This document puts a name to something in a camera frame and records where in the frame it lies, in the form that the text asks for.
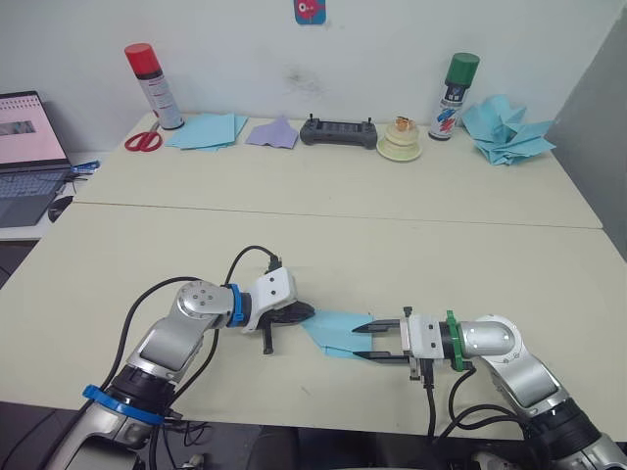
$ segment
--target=scissors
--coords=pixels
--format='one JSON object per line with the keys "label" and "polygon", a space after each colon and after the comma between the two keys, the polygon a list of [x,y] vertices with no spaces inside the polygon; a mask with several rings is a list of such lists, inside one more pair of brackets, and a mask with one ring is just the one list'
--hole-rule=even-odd
{"label": "scissors", "polygon": [[161,147],[164,139],[157,132],[159,122],[155,122],[148,132],[140,132],[124,142],[124,147],[129,152],[152,152]]}

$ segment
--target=red cap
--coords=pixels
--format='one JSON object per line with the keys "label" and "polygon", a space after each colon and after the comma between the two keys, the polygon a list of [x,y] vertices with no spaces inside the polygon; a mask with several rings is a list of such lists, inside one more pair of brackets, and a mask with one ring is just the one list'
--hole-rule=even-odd
{"label": "red cap", "polygon": [[139,42],[124,48],[126,58],[136,75],[145,75],[159,71],[161,66],[150,44]]}

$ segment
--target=laptop keyboard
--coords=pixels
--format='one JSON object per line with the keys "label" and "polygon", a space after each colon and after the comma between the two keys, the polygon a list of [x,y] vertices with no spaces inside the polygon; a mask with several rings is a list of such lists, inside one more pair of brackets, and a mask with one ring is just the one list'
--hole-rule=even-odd
{"label": "laptop keyboard", "polygon": [[44,196],[55,189],[64,170],[0,175],[0,199]]}

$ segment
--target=light blue paper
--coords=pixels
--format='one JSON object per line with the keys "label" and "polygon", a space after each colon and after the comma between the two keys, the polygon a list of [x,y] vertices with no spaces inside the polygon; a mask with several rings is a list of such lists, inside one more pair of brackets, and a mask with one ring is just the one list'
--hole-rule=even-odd
{"label": "light blue paper", "polygon": [[[235,115],[235,139],[237,139],[237,136],[244,128],[244,124],[246,124],[247,120],[248,120],[247,116]],[[219,144],[219,145],[214,145],[211,147],[201,147],[200,149],[196,149],[196,150],[204,150],[205,152],[217,152],[219,149],[223,149],[224,147],[230,147],[234,143],[235,141],[230,142],[228,144]]]}
{"label": "light blue paper", "polygon": [[370,321],[367,314],[316,310],[301,325],[326,355],[358,358],[353,352],[372,350],[372,335],[353,333],[353,329]]}
{"label": "light blue paper", "polygon": [[513,109],[507,96],[496,95],[470,107],[461,120],[491,165],[515,165],[555,148],[544,138],[553,122],[525,124],[525,111]]}
{"label": "light blue paper", "polygon": [[235,115],[203,114],[190,118],[166,143],[169,147],[198,149],[235,140]]}

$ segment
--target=green cap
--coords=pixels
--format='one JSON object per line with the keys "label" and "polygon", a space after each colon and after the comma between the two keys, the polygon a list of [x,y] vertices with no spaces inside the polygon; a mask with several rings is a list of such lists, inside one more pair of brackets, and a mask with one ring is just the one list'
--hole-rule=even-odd
{"label": "green cap", "polygon": [[447,81],[455,85],[470,86],[479,67],[479,57],[467,52],[457,52],[451,59]]}

